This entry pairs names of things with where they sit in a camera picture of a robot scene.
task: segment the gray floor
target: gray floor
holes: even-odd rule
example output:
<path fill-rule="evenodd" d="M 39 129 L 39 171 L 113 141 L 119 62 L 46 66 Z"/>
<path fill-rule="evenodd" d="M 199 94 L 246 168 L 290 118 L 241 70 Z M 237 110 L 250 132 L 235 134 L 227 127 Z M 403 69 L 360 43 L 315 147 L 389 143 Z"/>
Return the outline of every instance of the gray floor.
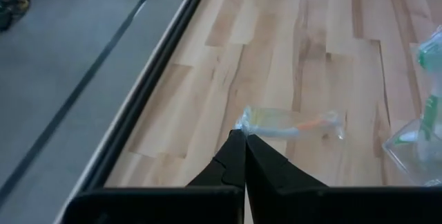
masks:
<path fill-rule="evenodd" d="M 0 184 L 138 0 L 32 0 L 0 34 Z M 148 0 L 44 152 L 0 209 L 0 223 L 50 223 L 181 0 Z"/>

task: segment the wooden table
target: wooden table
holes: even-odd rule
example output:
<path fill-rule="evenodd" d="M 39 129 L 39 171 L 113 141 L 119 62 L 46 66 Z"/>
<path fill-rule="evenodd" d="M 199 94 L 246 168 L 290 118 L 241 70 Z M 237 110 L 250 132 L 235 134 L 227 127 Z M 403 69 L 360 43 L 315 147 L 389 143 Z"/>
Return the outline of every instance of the wooden table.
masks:
<path fill-rule="evenodd" d="M 345 141 L 269 141 L 327 185 L 407 184 L 381 144 L 421 113 L 441 1 L 202 0 L 106 186 L 187 184 L 247 105 L 337 110 Z"/>

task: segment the clear plastic bag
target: clear plastic bag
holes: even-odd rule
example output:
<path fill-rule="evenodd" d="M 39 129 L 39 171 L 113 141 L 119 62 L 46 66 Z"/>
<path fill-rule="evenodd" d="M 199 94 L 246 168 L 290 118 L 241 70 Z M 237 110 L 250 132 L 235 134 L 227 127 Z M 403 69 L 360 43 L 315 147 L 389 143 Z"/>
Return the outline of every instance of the clear plastic bag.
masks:
<path fill-rule="evenodd" d="M 248 106 L 237 120 L 235 129 L 246 135 L 256 134 L 267 138 L 292 139 L 308 133 L 333 133 L 344 139 L 343 122 L 337 112 L 317 116 L 310 120 L 300 120 L 299 113 L 282 109 L 266 109 Z"/>

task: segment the wood grain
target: wood grain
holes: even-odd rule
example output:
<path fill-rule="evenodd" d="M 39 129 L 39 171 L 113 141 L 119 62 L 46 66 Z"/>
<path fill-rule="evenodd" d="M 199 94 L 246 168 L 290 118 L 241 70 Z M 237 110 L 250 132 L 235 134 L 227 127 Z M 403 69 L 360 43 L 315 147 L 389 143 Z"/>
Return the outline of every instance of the wood grain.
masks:
<path fill-rule="evenodd" d="M 421 113 L 414 48 L 440 2 L 202 0 L 107 185 L 187 184 L 246 105 L 337 110 L 344 141 L 266 141 L 328 185 L 403 185 L 381 145 Z"/>

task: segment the light wood surface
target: light wood surface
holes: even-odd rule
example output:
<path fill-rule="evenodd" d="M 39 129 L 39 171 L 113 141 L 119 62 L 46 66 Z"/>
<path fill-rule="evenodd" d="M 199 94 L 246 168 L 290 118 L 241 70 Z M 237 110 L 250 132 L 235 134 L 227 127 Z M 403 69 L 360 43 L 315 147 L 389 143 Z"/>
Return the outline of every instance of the light wood surface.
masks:
<path fill-rule="evenodd" d="M 246 105 L 337 110 L 342 142 L 268 141 L 328 185 L 407 182 L 381 144 L 418 118 L 442 0 L 202 0 L 107 186 L 187 184 Z"/>

